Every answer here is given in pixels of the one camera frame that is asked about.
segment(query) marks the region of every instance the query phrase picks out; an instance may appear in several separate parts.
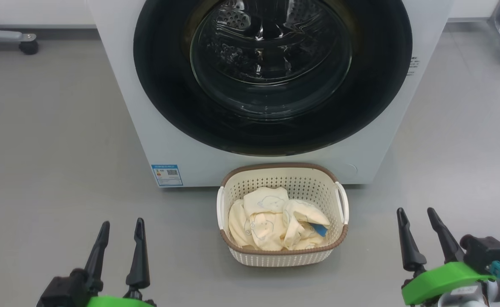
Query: white wall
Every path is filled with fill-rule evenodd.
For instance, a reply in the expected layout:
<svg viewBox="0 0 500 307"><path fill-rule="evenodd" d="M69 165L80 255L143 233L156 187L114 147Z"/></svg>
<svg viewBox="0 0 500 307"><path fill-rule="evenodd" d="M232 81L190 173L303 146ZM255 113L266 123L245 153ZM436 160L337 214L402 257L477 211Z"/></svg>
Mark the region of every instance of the white wall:
<svg viewBox="0 0 500 307"><path fill-rule="evenodd" d="M0 0L0 25L94 27L86 0ZM498 0L454 0L450 18L489 17Z"/></svg>
<svg viewBox="0 0 500 307"><path fill-rule="evenodd" d="M0 25L94 27L85 0L0 0Z"/></svg>
<svg viewBox="0 0 500 307"><path fill-rule="evenodd" d="M454 0L450 18L488 18L498 0Z"/></svg>

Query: clothing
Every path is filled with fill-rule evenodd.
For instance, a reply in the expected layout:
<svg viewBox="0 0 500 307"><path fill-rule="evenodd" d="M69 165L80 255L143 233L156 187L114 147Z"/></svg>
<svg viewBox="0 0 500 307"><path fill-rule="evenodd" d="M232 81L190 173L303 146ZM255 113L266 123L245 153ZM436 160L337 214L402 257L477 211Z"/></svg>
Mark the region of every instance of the clothing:
<svg viewBox="0 0 500 307"><path fill-rule="evenodd" d="M229 211L229 230L240 246L267 251L310 249L324 238L309 224L329 227L314 204L289 200L286 189L260 187L236 200Z"/></svg>

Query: plastic basket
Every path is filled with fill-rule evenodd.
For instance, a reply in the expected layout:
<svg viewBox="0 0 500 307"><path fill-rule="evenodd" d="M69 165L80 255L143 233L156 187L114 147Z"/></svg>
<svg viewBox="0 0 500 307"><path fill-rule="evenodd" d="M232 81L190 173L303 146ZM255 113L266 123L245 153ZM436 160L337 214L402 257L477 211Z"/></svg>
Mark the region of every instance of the plastic basket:
<svg viewBox="0 0 500 307"><path fill-rule="evenodd" d="M256 251L239 246L229 231L229 210L235 200L258 187L283 187L290 199L316 204L331 222L324 246L292 251ZM279 163L241 167L231 171L217 191L217 225L221 236L233 257L246 266L304 266L323 261L345 239L348 223L347 193L335 176L319 165Z"/></svg>

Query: gray floor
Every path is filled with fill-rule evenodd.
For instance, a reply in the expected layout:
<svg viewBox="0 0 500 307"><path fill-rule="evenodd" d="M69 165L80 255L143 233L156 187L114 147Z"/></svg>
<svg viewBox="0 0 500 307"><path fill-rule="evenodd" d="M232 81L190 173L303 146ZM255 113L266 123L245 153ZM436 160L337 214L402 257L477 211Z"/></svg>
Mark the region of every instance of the gray floor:
<svg viewBox="0 0 500 307"><path fill-rule="evenodd" d="M376 177L349 187L347 239L321 264L238 264L217 230L214 189L160 191L100 41L0 51L0 306L33 306L84 266L112 224L104 294L123 295L136 218L146 220L160 306L402 306L395 210L433 268L426 208L455 237L500 239L500 46L485 25L449 25Z"/></svg>

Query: energy label sticker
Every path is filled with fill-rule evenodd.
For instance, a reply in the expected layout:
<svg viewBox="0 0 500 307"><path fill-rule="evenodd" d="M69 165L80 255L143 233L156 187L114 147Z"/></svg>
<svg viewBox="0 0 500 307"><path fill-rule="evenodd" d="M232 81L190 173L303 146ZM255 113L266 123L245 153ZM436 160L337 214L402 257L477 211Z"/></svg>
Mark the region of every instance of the energy label sticker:
<svg viewBox="0 0 500 307"><path fill-rule="evenodd" d="M178 165L151 165L151 169L159 186L183 186Z"/></svg>

